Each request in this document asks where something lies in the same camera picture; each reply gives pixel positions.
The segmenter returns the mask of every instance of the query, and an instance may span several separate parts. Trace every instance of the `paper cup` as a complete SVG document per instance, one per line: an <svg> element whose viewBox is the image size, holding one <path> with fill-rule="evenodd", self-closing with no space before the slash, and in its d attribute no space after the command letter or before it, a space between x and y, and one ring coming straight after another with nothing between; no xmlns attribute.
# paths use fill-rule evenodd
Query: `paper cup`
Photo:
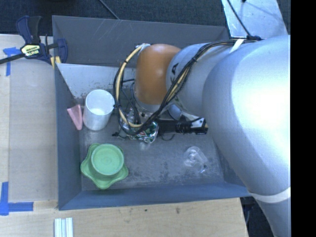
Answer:
<svg viewBox="0 0 316 237"><path fill-rule="evenodd" d="M91 91L85 99L84 125L93 131L103 129L110 119L114 103L113 96L106 90L96 89Z"/></svg>

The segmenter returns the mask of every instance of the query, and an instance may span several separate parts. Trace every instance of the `blue tape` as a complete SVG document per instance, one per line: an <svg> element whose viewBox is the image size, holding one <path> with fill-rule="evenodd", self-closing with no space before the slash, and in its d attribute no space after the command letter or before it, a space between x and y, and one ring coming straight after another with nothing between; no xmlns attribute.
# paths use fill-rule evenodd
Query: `blue tape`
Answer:
<svg viewBox="0 0 316 237"><path fill-rule="evenodd" d="M34 202L20 202L9 203L8 202L8 188L9 183L2 183L1 200L0 200L0 215L7 216L10 212L17 211L33 211Z"/></svg>
<svg viewBox="0 0 316 237"><path fill-rule="evenodd" d="M5 48L3 51L8 57L10 57L11 55L16 55L16 54L21 53L21 50L17 49L16 47ZM5 76L8 77L10 74L11 74L11 63L7 62Z"/></svg>

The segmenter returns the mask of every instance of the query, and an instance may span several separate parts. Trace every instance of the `transparent plastic object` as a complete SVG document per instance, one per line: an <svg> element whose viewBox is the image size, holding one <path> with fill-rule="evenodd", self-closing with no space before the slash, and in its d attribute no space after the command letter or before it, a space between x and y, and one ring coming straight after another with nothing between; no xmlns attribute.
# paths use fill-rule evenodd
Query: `transparent plastic object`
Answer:
<svg viewBox="0 0 316 237"><path fill-rule="evenodd" d="M208 168L208 159L198 147L190 147L184 153L184 165L191 167L199 173L205 172Z"/></svg>

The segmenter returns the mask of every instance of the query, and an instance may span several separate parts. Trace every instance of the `orange object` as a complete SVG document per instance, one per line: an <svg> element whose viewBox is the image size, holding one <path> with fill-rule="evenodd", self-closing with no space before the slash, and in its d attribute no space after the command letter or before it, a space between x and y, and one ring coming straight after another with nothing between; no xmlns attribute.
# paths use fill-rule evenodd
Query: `orange object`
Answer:
<svg viewBox="0 0 316 237"><path fill-rule="evenodd" d="M149 105L160 105L167 93L166 72L178 47L153 44L140 52L136 63L135 95Z"/></svg>

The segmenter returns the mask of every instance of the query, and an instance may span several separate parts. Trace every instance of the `yellow cable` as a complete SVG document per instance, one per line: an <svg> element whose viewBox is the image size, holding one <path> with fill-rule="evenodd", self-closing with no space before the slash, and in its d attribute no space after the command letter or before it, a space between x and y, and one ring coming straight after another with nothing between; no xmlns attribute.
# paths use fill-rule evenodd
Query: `yellow cable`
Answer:
<svg viewBox="0 0 316 237"><path fill-rule="evenodd" d="M119 72L118 72L118 77L117 77L117 83L116 83L116 97L117 97L117 101L119 100L119 85L120 85L120 80L122 78L122 75L124 73L124 69L127 65L127 63L129 62L129 60L143 47L144 45L140 45L138 46L128 57L127 59L123 62L122 66L119 68ZM138 128L141 127L143 124L133 124L131 122L129 122L125 115L123 114L123 112L119 109L118 110L120 117L122 118L122 120L129 124L131 127L133 128Z"/></svg>

